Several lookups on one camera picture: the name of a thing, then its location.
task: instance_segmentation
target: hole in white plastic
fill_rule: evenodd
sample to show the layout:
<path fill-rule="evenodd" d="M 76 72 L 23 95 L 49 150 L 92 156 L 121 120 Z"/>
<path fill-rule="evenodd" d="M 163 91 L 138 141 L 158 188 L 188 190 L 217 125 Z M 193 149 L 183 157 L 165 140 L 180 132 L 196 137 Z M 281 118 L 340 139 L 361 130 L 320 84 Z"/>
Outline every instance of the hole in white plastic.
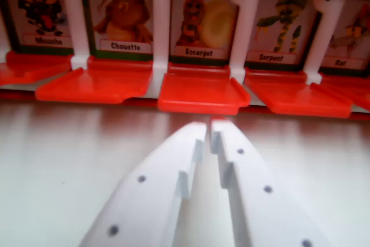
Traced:
<path fill-rule="evenodd" d="M 139 183 L 143 183 L 144 181 L 146 180 L 146 177 L 141 175 L 140 177 L 138 177 L 138 182 Z"/>
<path fill-rule="evenodd" d="M 119 232 L 119 229 L 117 225 L 112 225 L 108 229 L 108 235 L 110 237 L 114 237 L 116 234 L 118 234 L 118 232 Z"/>
<path fill-rule="evenodd" d="M 272 187 L 270 185 L 266 185 L 264 187 L 264 190 L 265 190 L 266 193 L 272 193 Z"/>
<path fill-rule="evenodd" d="M 313 244 L 308 239 L 305 239 L 302 241 L 302 246 L 303 247 L 313 247 Z"/>

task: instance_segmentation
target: red plastic base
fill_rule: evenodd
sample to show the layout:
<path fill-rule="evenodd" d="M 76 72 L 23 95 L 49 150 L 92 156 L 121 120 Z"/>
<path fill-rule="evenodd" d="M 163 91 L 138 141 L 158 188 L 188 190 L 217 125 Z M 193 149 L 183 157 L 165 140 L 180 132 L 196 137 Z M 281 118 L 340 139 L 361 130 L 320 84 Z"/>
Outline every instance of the red plastic base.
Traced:
<path fill-rule="evenodd" d="M 331 94 L 342 95 L 370 111 L 370 79 L 323 75 L 321 86 Z"/>
<path fill-rule="evenodd" d="M 170 64 L 162 83 L 158 108 L 171 112 L 236 115 L 250 96 L 229 67 Z"/>
<path fill-rule="evenodd" d="M 71 70 L 71 56 L 21 54 L 10 51 L 0 64 L 0 86 L 26 84 Z"/>
<path fill-rule="evenodd" d="M 120 104 L 146 94 L 152 62 L 96 60 L 90 57 L 88 69 L 76 69 L 36 90 L 42 101 Z"/>
<path fill-rule="evenodd" d="M 340 118 L 351 114 L 349 99 L 327 94 L 315 83 L 307 85 L 303 72 L 246 70 L 246 85 L 275 113 Z"/>

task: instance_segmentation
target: cartoon character illustration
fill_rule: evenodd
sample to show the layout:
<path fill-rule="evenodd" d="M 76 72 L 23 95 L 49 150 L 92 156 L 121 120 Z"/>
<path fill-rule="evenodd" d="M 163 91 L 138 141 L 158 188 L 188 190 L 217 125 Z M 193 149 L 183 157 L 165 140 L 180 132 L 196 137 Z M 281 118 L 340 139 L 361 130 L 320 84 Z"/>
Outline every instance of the cartoon character illustration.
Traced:
<path fill-rule="evenodd" d="M 28 23 L 37 26 L 36 32 L 44 35 L 53 32 L 55 36 L 63 34 L 57 24 L 65 22 L 61 18 L 62 6 L 60 0 L 18 0 L 19 9 L 25 10 Z"/>
<path fill-rule="evenodd" d="M 201 41 L 202 20 L 205 15 L 204 0 L 185 0 L 183 5 L 184 20 L 177 46 L 207 46 Z"/>
<path fill-rule="evenodd" d="M 346 27 L 347 35 L 331 38 L 329 47 L 336 49 L 337 47 L 346 46 L 347 56 L 350 57 L 351 53 L 362 42 L 363 38 L 370 35 L 370 8 L 364 4 L 356 15 L 354 23 Z"/>
<path fill-rule="evenodd" d="M 275 5 L 277 15 L 264 17 L 258 21 L 256 37 L 261 28 L 267 28 L 279 21 L 283 25 L 283 28 L 280 31 L 276 46 L 273 49 L 273 52 L 279 52 L 283 46 L 288 30 L 290 29 L 292 23 L 297 19 L 299 14 L 304 10 L 306 4 L 307 0 L 278 0 Z M 299 25 L 293 32 L 291 46 L 289 48 L 290 53 L 295 52 L 295 49 L 297 48 L 298 38 L 301 35 L 301 29 L 302 26 Z"/>
<path fill-rule="evenodd" d="M 144 0 L 112 0 L 106 5 L 105 17 L 94 27 L 110 40 L 150 43 L 153 34 L 146 28 L 149 11 Z"/>

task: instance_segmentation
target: cartoon snake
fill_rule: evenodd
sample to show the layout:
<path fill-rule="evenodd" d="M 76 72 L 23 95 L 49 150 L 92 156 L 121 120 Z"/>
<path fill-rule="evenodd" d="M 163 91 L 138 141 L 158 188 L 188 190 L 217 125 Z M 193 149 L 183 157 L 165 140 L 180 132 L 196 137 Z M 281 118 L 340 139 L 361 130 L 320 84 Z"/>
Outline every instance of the cartoon snake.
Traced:
<path fill-rule="evenodd" d="M 290 29 L 292 23 L 297 19 L 299 14 L 304 10 L 306 4 L 307 0 L 278 0 L 275 5 L 277 15 L 271 17 L 264 17 L 258 21 L 257 33 L 261 28 L 269 27 L 276 23 L 277 21 L 283 24 L 283 27 L 277 38 L 276 46 L 274 47 L 273 52 L 279 52 L 280 49 L 283 47 L 285 36 L 288 30 Z M 301 35 L 301 29 L 302 26 L 299 25 L 293 32 L 293 37 L 289 48 L 290 53 L 295 52 L 297 48 L 298 38 Z"/>

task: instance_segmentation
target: cartoon fly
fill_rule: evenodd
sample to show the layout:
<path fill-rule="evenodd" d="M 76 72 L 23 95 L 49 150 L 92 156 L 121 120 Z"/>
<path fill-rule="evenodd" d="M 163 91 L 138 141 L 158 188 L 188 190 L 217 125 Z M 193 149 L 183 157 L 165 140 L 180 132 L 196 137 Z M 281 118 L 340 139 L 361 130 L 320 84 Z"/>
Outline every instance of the cartoon fly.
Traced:
<path fill-rule="evenodd" d="M 28 23 L 37 26 L 36 32 L 44 35 L 53 32 L 55 36 L 63 34 L 57 29 L 57 24 L 65 22 L 58 16 L 62 12 L 60 0 L 18 0 L 18 7 L 25 10 Z"/>
<path fill-rule="evenodd" d="M 360 12 L 356 15 L 354 23 L 346 27 L 347 35 L 331 38 L 329 46 L 333 49 L 337 47 L 346 46 L 347 56 L 350 57 L 352 51 L 359 46 L 363 38 L 369 36 L 370 30 L 370 8 L 368 5 L 363 5 Z"/>
<path fill-rule="evenodd" d="M 284 43 L 284 38 L 288 30 L 290 29 L 290 26 L 297 19 L 299 14 L 304 10 L 306 4 L 307 0 L 278 0 L 275 5 L 277 15 L 264 17 L 258 21 L 257 27 L 259 29 L 257 33 L 259 32 L 260 28 L 269 27 L 278 21 L 283 25 L 279 37 L 277 38 L 277 43 L 275 48 L 273 49 L 273 52 L 280 51 Z M 301 28 L 301 25 L 299 25 L 293 32 L 293 38 L 291 41 L 291 46 L 289 48 L 290 53 L 295 52 L 298 37 L 301 35 Z"/>

